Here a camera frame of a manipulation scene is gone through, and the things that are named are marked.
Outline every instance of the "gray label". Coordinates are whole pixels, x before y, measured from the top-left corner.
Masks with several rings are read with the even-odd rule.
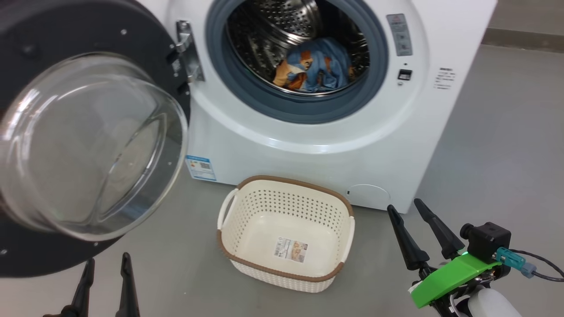
[[[413,55],[406,16],[403,14],[390,14],[387,16],[387,19],[391,33],[394,36],[395,51],[398,56]]]

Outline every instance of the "blue and white sticker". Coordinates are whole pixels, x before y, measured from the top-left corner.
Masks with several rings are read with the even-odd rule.
[[[215,173],[213,172],[212,163],[209,159],[197,156],[186,156],[186,164],[190,169],[192,178],[204,180],[216,180]]]

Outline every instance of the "metal hinge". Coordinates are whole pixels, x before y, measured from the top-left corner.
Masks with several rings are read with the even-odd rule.
[[[186,66],[188,82],[203,81],[204,74],[196,50],[196,43],[194,43],[190,22],[177,21],[177,37],[178,43],[176,44],[176,48]]]

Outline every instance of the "washing machine door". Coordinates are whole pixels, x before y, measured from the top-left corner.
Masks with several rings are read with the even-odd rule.
[[[147,9],[0,2],[0,81],[0,275],[80,263],[157,209],[183,163],[190,91]]]

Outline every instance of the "front-loading washing machine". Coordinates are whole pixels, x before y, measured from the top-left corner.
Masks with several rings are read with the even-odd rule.
[[[184,162],[197,179],[289,177],[407,212],[495,3],[0,2],[0,252],[19,250],[2,271],[100,252],[156,210]],[[276,84],[289,52],[319,38],[345,52],[344,84]],[[57,258],[49,246],[70,257],[21,265]]]

